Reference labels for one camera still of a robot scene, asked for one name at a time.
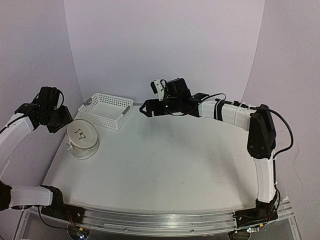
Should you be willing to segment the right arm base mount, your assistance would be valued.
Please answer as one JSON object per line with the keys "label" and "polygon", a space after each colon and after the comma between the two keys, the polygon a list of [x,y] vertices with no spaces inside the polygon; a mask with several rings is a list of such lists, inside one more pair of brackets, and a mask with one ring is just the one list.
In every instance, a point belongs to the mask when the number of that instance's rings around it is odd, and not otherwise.
{"label": "right arm base mount", "polygon": [[280,203],[278,201],[277,195],[274,198],[266,203],[259,201],[258,199],[255,201],[255,208],[249,208],[244,210],[237,210],[233,214],[233,218],[235,219],[235,228],[241,229],[250,226],[257,226],[259,224],[266,224],[270,221],[274,221],[278,219],[278,207]]}

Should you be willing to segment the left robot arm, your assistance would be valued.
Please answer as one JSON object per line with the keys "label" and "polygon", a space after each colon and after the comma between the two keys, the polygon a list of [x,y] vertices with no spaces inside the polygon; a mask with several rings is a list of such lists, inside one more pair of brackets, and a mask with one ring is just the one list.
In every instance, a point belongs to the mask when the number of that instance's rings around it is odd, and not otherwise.
{"label": "left robot arm", "polygon": [[[64,105],[64,95],[56,87],[43,86],[31,103],[23,103],[0,130],[0,173],[3,174],[17,146],[39,126],[55,134],[73,121]],[[23,210],[47,206],[57,219],[67,214],[62,192],[52,186],[11,186],[0,182],[0,210]]]}

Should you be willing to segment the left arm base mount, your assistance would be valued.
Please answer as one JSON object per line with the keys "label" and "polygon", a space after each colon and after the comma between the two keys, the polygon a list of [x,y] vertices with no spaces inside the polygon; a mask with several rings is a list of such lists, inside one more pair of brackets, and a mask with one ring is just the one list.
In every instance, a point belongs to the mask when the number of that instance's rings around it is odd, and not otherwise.
{"label": "left arm base mount", "polygon": [[81,224],[83,222],[85,215],[83,207],[64,203],[63,193],[60,189],[47,185],[41,186],[53,193],[51,205],[43,206],[41,209],[43,215],[69,221],[74,224]]}

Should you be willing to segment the white perforated plastic basket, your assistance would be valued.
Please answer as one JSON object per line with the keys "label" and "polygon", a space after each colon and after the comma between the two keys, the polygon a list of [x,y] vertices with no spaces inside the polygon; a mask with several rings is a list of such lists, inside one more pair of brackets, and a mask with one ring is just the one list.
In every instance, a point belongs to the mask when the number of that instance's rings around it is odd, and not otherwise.
{"label": "white perforated plastic basket", "polygon": [[132,99],[95,93],[79,108],[82,119],[118,131],[133,112]]}

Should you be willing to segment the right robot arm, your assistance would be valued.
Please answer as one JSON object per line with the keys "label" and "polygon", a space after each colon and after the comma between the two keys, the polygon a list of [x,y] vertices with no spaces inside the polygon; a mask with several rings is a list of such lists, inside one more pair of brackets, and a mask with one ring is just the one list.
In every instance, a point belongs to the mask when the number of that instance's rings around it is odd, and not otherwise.
{"label": "right robot arm", "polygon": [[183,78],[157,79],[150,87],[157,96],[146,100],[139,111],[146,117],[193,116],[207,118],[241,128],[248,133],[247,151],[253,158],[257,175],[257,200],[252,218],[262,222],[271,212],[270,203],[276,195],[273,158],[276,129],[267,105],[250,106],[239,101],[219,99],[217,94],[192,94]]}

